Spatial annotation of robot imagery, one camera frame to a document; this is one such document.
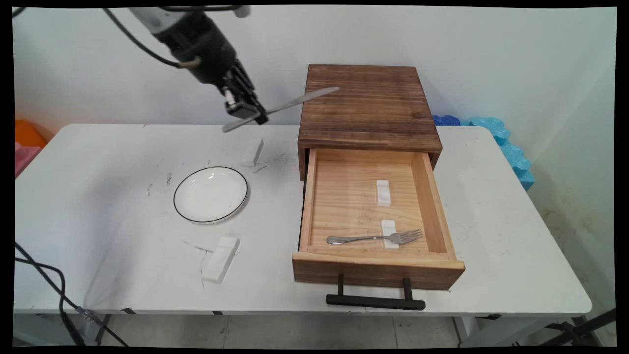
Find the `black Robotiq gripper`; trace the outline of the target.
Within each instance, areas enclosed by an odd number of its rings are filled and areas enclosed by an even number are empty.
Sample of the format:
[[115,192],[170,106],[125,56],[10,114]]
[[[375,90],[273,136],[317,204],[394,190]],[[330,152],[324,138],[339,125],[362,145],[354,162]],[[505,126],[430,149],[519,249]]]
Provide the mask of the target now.
[[206,13],[184,14],[164,30],[164,44],[179,62],[200,59],[200,64],[189,72],[200,83],[223,89],[225,110],[229,115],[239,119],[254,117],[259,125],[269,121],[236,50]]

